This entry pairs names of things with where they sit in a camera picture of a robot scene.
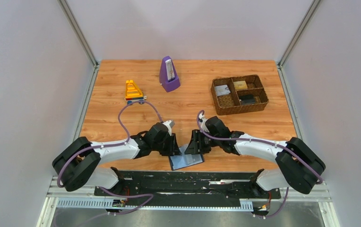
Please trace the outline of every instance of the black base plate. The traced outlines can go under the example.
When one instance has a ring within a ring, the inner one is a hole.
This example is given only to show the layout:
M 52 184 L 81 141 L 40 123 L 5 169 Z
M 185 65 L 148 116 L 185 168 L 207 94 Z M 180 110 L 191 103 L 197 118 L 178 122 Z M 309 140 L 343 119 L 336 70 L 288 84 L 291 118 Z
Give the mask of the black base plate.
M 149 206 L 186 206 L 186 207 L 239 207 L 242 198 L 268 199 L 268 193 L 255 196 L 250 190 L 250 182 L 230 184 L 211 184 L 209 181 L 249 180 L 254 173 L 209 173 L 209 172 L 141 172 L 121 171 L 125 180 L 123 186 L 129 188 L 130 195 L 154 194 Z M 180 194 L 160 194 L 172 192 Z M 96 196 L 107 196 L 95 189 Z M 271 191 L 272 199 L 279 199 L 279 191 Z M 139 205 L 147 198 L 129 200 L 127 205 Z

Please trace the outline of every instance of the cable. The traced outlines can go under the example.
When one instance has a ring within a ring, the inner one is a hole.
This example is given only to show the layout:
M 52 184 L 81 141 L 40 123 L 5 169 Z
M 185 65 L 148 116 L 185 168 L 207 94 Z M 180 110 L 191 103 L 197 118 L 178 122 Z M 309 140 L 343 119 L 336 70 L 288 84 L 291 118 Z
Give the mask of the cable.
M 139 100 L 138 101 L 139 103 L 147 103 L 149 104 L 155 111 L 155 113 L 157 114 L 158 118 L 160 119 L 160 122 L 163 122 L 163 119 L 161 118 L 161 115 L 159 114 L 158 110 L 155 108 L 155 106 L 153 106 L 153 104 L 149 103 L 148 101 L 145 101 L 145 100 Z M 122 114 L 122 112 L 128 108 L 129 106 L 131 106 L 133 103 L 129 103 L 127 104 L 126 106 L 124 106 L 118 113 L 118 122 L 119 124 L 122 126 L 122 128 L 125 130 L 126 132 L 126 135 L 127 135 L 127 138 L 124 142 L 121 142 L 121 143 L 115 143 L 115 144 L 105 144 L 104 147 L 117 147 L 117 146 L 121 146 L 121 145 L 124 145 L 126 144 L 127 142 L 129 142 L 130 140 L 130 134 L 129 134 L 129 131 L 128 129 L 125 127 L 125 125 L 122 123 L 122 121 L 120 120 L 120 116 Z M 88 150 L 91 150 L 91 149 L 95 149 L 95 148 L 101 148 L 101 145 L 100 146 L 90 146 L 90 147 L 87 147 L 87 148 L 84 148 L 84 149 L 81 149 L 80 151 L 76 152 L 74 155 L 72 155 L 68 161 L 64 164 L 64 166 L 62 167 L 60 173 L 58 174 L 58 178 L 57 178 L 57 185 L 58 187 L 60 188 L 63 188 L 64 185 L 61 184 L 61 178 L 62 178 L 62 175 L 65 171 L 65 169 L 68 167 L 68 165 L 70 164 L 70 162 L 72 160 L 74 160 L 78 155 L 82 154 L 83 152 L 86 152 Z
M 244 141 L 253 141 L 253 142 L 260 142 L 260 143 L 265 143 L 265 144 L 269 144 L 271 146 L 277 146 L 282 148 L 283 150 L 286 150 L 287 152 L 289 152 L 289 154 L 291 154 L 293 157 L 295 157 L 299 162 L 301 162 L 306 168 L 308 168 L 315 176 L 316 178 L 318 178 L 318 182 L 316 182 L 316 184 L 321 184 L 324 180 L 322 179 L 322 177 L 313 169 L 311 168 L 305 161 L 303 161 L 303 159 L 301 159 L 299 156 L 297 156 L 292 150 L 290 150 L 289 148 L 279 145 L 279 144 L 275 144 L 273 142 L 270 141 L 266 141 L 266 140 L 260 140 L 260 139 L 247 139 L 247 138 L 219 138 L 219 137 L 214 137 L 211 136 L 210 134 L 208 134 L 207 132 L 205 132 L 200 125 L 199 119 L 198 117 L 200 116 L 200 114 L 204 115 L 204 110 L 200 110 L 197 114 L 197 118 L 196 118 L 196 122 L 197 122 L 197 126 L 200 129 L 201 133 L 203 133 L 205 136 L 209 137 L 210 139 L 213 140 L 223 140 L 223 141 L 228 141 L 228 140 L 244 140 Z M 271 218 L 274 217 L 275 215 L 277 215 L 283 208 L 284 205 L 286 203 L 286 198 L 288 197 L 288 193 L 289 193 L 289 187 L 286 188 L 286 193 L 285 193 L 285 197 L 284 197 L 284 201 L 282 202 L 281 206 L 279 207 L 279 209 L 271 214 L 271 215 L 267 215 L 267 216 L 261 216 L 261 215 L 254 215 L 254 216 L 258 216 L 261 217 L 263 219 L 265 218 Z
M 268 206 L 268 209 L 271 207 L 271 192 L 268 192 L 268 203 L 262 205 L 261 207 Z
M 129 189 L 129 187 L 128 187 L 128 186 L 125 186 L 125 187 L 123 187 L 123 188 L 126 189 L 126 195 L 127 195 L 127 196 L 130 196 L 130 189 Z

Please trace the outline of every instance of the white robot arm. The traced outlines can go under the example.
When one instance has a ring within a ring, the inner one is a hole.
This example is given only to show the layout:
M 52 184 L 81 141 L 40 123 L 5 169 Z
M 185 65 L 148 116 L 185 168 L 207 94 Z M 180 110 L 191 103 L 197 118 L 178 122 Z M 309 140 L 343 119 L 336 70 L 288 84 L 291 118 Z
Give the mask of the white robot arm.
M 230 131 L 218 117 L 206 119 L 203 111 L 199 113 L 197 122 L 199 130 L 193 130 L 185 154 L 204 154 L 211 147 L 219 146 L 227 153 L 255 156 L 278 164 L 278 169 L 261 169 L 252 177 L 252 185 L 256 187 L 253 190 L 257 193 L 291 186 L 308 194 L 326 168 L 324 162 L 299 138 L 273 141 L 241 131 Z
M 174 125 L 172 120 L 159 122 L 149 131 L 130 136 L 127 140 L 90 142 L 86 137 L 77 138 L 52 162 L 58 173 L 59 186 L 61 181 L 68 192 L 84 185 L 111 189 L 120 180 L 119 172 L 98 165 L 144 157 L 153 150 L 162 156 L 180 155 L 176 135 L 172 133 Z

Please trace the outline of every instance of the wicker basket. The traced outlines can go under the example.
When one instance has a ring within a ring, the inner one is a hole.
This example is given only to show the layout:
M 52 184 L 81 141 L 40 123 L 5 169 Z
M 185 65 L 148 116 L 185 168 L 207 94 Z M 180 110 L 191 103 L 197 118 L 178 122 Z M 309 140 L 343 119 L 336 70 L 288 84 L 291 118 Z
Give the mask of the wicker basket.
M 246 81 L 247 89 L 236 91 L 233 82 L 243 80 Z M 215 86 L 225 84 L 228 86 L 231 93 L 224 96 L 217 96 L 215 93 Z M 213 79 L 211 94 L 213 96 L 215 110 L 218 115 L 262 111 L 268 103 L 268 97 L 258 75 Z M 256 103 L 241 105 L 239 96 L 250 94 L 254 96 Z

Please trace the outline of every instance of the wooden tabletop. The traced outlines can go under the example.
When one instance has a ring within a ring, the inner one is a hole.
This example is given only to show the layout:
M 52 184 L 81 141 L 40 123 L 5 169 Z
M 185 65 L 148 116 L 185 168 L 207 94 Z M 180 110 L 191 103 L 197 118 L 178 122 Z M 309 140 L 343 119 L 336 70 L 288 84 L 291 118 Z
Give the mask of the wooden tabletop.
M 161 60 L 102 61 L 81 136 L 99 142 L 126 138 L 117 117 L 126 105 L 125 82 L 132 79 L 147 95 L 147 101 L 158 109 L 164 121 L 175 121 L 172 132 L 176 133 L 178 145 L 182 146 L 189 143 L 191 131 L 197 129 L 196 116 L 200 110 L 205 110 L 206 118 L 216 115 L 210 93 L 212 80 L 250 74 L 259 75 L 268 95 L 269 103 L 265 110 L 219 118 L 230 130 L 243 131 L 255 137 L 289 140 L 296 136 L 274 61 L 174 60 L 173 63 L 181 83 L 178 89 L 166 93 L 158 79 Z M 154 110 L 146 104 L 130 106 L 121 120 L 131 135 L 149 130 L 158 122 Z M 277 167 L 256 157 L 227 154 L 220 148 L 213 148 L 204 155 L 204 159 L 204 163 L 182 171 L 255 172 L 261 168 Z M 119 170 L 171 170 L 168 157 L 162 157 L 156 151 L 147 157 L 117 160 L 102 166 L 114 166 Z

